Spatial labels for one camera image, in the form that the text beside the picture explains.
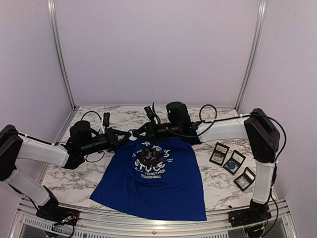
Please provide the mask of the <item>blue round brooch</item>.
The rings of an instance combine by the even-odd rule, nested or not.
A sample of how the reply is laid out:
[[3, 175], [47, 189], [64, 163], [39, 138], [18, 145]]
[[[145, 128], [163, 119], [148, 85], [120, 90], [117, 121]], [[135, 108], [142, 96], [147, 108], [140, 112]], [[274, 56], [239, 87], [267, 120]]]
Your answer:
[[227, 163], [227, 167], [228, 167], [229, 169], [233, 170], [233, 169], [236, 168], [236, 165], [235, 165], [234, 162], [228, 162], [228, 163]]

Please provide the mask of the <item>green round brooch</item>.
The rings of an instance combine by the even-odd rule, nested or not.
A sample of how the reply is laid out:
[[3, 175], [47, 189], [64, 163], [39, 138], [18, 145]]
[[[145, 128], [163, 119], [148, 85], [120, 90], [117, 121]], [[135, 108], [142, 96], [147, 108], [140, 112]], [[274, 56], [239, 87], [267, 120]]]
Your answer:
[[216, 161], [221, 161], [223, 159], [223, 155], [219, 153], [215, 153], [213, 159]]

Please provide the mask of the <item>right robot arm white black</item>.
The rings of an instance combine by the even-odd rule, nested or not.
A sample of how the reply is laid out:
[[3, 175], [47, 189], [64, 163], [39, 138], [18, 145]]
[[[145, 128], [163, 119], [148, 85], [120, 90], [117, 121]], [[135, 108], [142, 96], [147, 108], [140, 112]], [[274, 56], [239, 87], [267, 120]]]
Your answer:
[[285, 148], [280, 135], [285, 133], [281, 124], [267, 116], [260, 108], [249, 114], [232, 118], [191, 121], [186, 105], [171, 102], [166, 105], [169, 122], [162, 123], [153, 106], [145, 107], [149, 122], [133, 131], [133, 136], [145, 140], [160, 140], [179, 136], [190, 143], [204, 143], [217, 139], [247, 139], [256, 161], [255, 190], [245, 217], [256, 222], [264, 215], [276, 180], [277, 158]]

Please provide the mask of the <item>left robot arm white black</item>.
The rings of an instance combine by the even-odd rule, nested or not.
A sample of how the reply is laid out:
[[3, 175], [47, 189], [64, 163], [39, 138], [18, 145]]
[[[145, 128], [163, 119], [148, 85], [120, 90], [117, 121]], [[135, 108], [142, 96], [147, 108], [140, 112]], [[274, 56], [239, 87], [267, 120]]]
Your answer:
[[69, 130], [65, 144], [55, 145], [18, 132], [7, 125], [0, 132], [0, 179], [28, 196], [41, 213], [59, 220], [63, 213], [57, 198], [45, 186], [18, 169], [17, 159], [40, 161], [73, 170], [85, 162], [85, 156], [103, 150], [113, 150], [127, 140], [130, 132], [108, 127], [103, 133], [91, 128], [86, 120], [78, 121]]

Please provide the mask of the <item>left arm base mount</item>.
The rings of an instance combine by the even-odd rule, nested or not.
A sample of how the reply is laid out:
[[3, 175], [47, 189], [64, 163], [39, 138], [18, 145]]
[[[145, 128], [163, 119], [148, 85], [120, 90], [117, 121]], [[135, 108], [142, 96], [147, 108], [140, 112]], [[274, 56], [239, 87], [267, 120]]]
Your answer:
[[57, 225], [76, 225], [79, 211], [59, 206], [58, 201], [49, 200], [43, 206], [38, 205], [36, 216], [55, 222]]

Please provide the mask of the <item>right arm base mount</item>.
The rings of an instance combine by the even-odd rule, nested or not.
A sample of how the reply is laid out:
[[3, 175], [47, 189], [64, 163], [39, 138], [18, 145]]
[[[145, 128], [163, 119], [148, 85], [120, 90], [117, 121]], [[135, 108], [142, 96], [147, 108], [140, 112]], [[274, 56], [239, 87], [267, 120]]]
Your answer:
[[232, 227], [245, 226], [253, 223], [268, 221], [272, 218], [267, 206], [255, 206], [246, 209], [231, 211], [228, 220]]

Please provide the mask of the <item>blue panda print t-shirt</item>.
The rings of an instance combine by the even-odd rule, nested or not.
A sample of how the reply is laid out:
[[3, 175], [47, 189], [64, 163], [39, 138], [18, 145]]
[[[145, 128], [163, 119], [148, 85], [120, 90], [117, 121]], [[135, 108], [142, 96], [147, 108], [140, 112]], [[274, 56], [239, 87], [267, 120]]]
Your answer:
[[195, 152], [179, 137], [159, 142], [128, 140], [115, 150], [90, 199], [146, 219], [207, 219]]

